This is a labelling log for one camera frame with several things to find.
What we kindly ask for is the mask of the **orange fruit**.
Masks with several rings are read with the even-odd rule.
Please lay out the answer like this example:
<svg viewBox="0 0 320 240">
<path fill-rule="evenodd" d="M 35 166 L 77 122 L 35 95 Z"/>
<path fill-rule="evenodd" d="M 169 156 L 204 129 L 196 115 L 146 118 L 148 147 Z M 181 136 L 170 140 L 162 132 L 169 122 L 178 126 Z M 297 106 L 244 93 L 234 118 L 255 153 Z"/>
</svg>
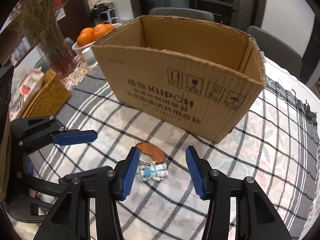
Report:
<svg viewBox="0 0 320 240">
<path fill-rule="evenodd" d="M 111 24 L 97 24 L 93 29 L 93 41 L 106 35 L 114 29 Z"/>
<path fill-rule="evenodd" d="M 93 35 L 90 34 L 80 34 L 77 38 L 78 45 L 81 46 L 85 46 L 91 42 L 93 42 Z"/>
<path fill-rule="evenodd" d="M 85 29 L 82 29 L 81 33 L 80 34 L 90 34 L 90 35 L 93 35 L 94 33 L 94 28 L 85 28 Z"/>
</svg>

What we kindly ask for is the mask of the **orange fruit front left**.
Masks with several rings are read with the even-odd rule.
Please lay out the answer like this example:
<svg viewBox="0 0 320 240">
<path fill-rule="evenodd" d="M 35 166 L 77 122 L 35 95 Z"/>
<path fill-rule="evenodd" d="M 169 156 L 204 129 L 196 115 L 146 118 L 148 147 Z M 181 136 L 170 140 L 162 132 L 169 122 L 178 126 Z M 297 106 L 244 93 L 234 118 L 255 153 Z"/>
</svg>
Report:
<svg viewBox="0 0 320 240">
<path fill-rule="evenodd" d="M 91 42 L 93 42 L 93 35 L 90 34 L 80 34 L 77 38 L 78 45 L 81 46 L 85 46 Z"/>
</svg>

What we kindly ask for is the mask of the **brown cardboard box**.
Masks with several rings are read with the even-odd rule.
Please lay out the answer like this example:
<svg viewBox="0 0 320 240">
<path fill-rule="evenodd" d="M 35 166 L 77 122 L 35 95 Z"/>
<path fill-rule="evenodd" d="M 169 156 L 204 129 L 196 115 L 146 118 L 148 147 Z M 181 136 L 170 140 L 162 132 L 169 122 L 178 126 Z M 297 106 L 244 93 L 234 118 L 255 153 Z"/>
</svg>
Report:
<svg viewBox="0 0 320 240">
<path fill-rule="evenodd" d="M 255 39 L 214 22 L 140 16 L 92 49 L 120 102 L 214 143 L 266 87 Z"/>
</svg>

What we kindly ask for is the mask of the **white fruit basket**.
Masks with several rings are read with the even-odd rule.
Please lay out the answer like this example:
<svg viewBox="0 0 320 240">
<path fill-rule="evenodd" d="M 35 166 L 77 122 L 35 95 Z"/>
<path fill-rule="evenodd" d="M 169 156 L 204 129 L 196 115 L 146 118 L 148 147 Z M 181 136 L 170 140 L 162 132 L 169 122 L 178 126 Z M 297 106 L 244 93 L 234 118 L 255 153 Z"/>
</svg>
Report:
<svg viewBox="0 0 320 240">
<path fill-rule="evenodd" d="M 122 26 L 121 23 L 114 23 L 112 24 L 113 28 L 114 29 L 117 29 L 119 27 Z M 90 48 L 92 45 L 94 44 L 94 41 L 85 45 L 85 46 L 79 46 L 78 43 L 76 42 L 75 44 L 72 45 L 72 49 L 78 54 L 78 55 L 81 55 L 83 50 L 85 50 L 86 48 Z"/>
</svg>

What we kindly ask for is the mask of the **orange fruit middle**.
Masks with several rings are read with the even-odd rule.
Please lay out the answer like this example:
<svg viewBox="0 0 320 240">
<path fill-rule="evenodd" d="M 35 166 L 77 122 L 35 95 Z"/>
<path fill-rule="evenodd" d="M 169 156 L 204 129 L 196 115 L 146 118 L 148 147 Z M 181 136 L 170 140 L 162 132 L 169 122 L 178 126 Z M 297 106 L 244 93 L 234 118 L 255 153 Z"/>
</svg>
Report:
<svg viewBox="0 0 320 240">
<path fill-rule="evenodd" d="M 93 35 L 94 33 L 94 28 L 85 28 L 85 29 L 82 29 L 81 33 L 80 34 L 90 34 L 90 35 Z"/>
</svg>

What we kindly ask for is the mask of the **plaid grey white tablecloth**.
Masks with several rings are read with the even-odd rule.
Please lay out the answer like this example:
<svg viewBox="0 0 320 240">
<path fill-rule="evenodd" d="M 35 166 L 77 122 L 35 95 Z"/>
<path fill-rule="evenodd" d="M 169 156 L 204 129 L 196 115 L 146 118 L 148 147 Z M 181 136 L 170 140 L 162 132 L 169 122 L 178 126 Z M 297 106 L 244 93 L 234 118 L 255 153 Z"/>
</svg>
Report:
<svg viewBox="0 0 320 240">
<path fill-rule="evenodd" d="M 253 177 L 299 239 L 319 213 L 319 100 L 297 78 L 271 60 L 267 87 L 219 144 L 119 103 L 100 69 L 89 72 L 57 115 L 67 128 L 93 129 L 91 144 L 49 145 L 30 156 L 35 176 L 57 182 L 66 174 L 114 166 L 139 142 L 164 151 L 169 176 L 160 182 L 135 180 L 118 203 L 125 239 L 200 239 L 208 203 L 194 191 L 185 150 L 222 173 Z"/>
</svg>

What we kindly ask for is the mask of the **white shoe rack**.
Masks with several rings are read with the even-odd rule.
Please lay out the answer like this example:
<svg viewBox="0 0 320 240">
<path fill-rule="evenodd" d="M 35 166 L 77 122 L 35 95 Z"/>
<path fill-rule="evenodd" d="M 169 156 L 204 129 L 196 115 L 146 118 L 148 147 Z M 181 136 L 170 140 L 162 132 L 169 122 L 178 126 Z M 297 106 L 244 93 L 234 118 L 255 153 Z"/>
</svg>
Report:
<svg viewBox="0 0 320 240">
<path fill-rule="evenodd" d="M 117 10 L 111 0 L 98 0 L 91 9 L 90 17 L 95 24 L 114 24 L 118 21 Z"/>
</svg>

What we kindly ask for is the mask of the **glass vase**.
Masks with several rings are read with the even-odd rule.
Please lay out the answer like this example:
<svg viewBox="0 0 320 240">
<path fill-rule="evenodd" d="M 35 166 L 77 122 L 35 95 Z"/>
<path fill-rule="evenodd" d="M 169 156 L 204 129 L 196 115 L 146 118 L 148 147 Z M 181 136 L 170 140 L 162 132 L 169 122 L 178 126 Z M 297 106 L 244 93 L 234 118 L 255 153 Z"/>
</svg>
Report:
<svg viewBox="0 0 320 240">
<path fill-rule="evenodd" d="M 41 31 L 37 39 L 40 49 L 49 61 L 50 68 L 56 72 L 60 80 L 75 70 L 77 62 L 65 43 L 56 21 L 50 23 L 47 28 Z"/>
</svg>

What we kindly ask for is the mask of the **dried purple flowers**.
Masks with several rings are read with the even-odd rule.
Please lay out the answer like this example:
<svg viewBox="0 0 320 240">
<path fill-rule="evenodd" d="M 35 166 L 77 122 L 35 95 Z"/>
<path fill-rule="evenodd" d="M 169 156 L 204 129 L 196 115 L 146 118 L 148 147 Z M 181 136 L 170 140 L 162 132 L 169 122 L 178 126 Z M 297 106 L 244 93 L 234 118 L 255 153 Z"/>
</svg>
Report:
<svg viewBox="0 0 320 240">
<path fill-rule="evenodd" d="M 22 29 L 34 44 L 38 35 L 54 21 L 57 22 L 61 0 L 20 0 L 9 16 L 14 27 Z"/>
</svg>

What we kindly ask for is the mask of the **orange fruit right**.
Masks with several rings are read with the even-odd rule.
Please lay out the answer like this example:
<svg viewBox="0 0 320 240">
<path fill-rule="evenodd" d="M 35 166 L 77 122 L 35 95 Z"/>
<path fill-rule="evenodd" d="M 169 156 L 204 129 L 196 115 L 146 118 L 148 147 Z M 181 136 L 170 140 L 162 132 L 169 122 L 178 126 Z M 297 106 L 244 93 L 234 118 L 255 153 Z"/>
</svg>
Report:
<svg viewBox="0 0 320 240">
<path fill-rule="evenodd" d="M 111 24 L 97 24 L 93 29 L 93 41 L 106 35 L 114 29 Z"/>
</svg>

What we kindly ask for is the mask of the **white blue figurine keychain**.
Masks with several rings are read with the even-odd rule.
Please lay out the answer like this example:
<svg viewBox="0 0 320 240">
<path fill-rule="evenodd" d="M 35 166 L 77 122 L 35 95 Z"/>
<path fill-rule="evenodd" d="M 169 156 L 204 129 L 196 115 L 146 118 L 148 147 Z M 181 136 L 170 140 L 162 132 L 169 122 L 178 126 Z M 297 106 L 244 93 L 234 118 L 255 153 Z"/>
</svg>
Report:
<svg viewBox="0 0 320 240">
<path fill-rule="evenodd" d="M 142 182 L 150 180 L 161 181 L 163 178 L 169 176 L 169 172 L 167 171 L 166 163 L 156 164 L 153 162 L 151 165 L 138 165 L 136 175 Z"/>
</svg>

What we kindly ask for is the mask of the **patterned colourful placemat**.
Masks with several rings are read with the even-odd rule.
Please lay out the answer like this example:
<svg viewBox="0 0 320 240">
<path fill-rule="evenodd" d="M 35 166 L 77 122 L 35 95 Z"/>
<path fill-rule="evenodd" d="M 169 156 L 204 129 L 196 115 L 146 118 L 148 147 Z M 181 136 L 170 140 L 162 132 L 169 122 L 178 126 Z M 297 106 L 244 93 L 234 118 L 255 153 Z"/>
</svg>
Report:
<svg viewBox="0 0 320 240">
<path fill-rule="evenodd" d="M 93 65 L 88 66 L 85 60 L 80 56 L 76 56 L 74 59 L 77 63 L 75 70 L 61 80 L 61 82 L 69 91 L 77 86 L 84 79 L 84 77 L 98 65 L 98 63 L 95 62 Z"/>
</svg>

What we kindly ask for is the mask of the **grey chair right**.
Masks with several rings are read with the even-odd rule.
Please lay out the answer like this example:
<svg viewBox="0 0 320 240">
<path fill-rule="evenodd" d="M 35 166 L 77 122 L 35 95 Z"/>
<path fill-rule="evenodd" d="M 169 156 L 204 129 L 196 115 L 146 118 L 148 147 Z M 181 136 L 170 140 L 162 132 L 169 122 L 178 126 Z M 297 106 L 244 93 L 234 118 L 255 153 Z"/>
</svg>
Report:
<svg viewBox="0 0 320 240">
<path fill-rule="evenodd" d="M 302 58 L 293 48 L 270 33 L 253 25 L 248 27 L 247 33 L 255 38 L 260 50 L 264 52 L 268 59 L 277 63 L 297 79 L 300 78 Z"/>
</svg>

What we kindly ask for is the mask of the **woven wicker tissue box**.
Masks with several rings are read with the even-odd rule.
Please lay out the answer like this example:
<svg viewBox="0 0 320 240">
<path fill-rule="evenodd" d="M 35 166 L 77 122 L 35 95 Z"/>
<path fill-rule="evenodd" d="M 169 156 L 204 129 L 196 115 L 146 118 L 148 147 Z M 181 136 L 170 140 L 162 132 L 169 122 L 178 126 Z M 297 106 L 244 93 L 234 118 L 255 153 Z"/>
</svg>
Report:
<svg viewBox="0 0 320 240">
<path fill-rule="evenodd" d="M 42 87 L 32 98 L 21 118 L 56 116 L 70 97 L 71 92 L 59 80 L 56 72 L 49 69 L 44 74 Z"/>
</svg>

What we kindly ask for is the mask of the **grey chair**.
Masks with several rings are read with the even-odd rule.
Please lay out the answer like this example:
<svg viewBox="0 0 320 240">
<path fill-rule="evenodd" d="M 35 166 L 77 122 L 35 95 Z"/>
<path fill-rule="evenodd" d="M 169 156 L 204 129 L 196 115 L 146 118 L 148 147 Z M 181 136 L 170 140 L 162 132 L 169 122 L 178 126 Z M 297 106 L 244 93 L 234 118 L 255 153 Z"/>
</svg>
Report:
<svg viewBox="0 0 320 240">
<path fill-rule="evenodd" d="M 153 8 L 149 11 L 149 15 L 187 17 L 195 20 L 214 22 L 214 15 L 212 13 L 188 8 Z"/>
<path fill-rule="evenodd" d="M 300 78 L 302 58 L 293 48 L 270 33 L 253 25 L 248 27 L 247 33 L 255 38 L 260 50 L 264 52 L 268 59 L 277 63 L 297 79 Z"/>
</svg>

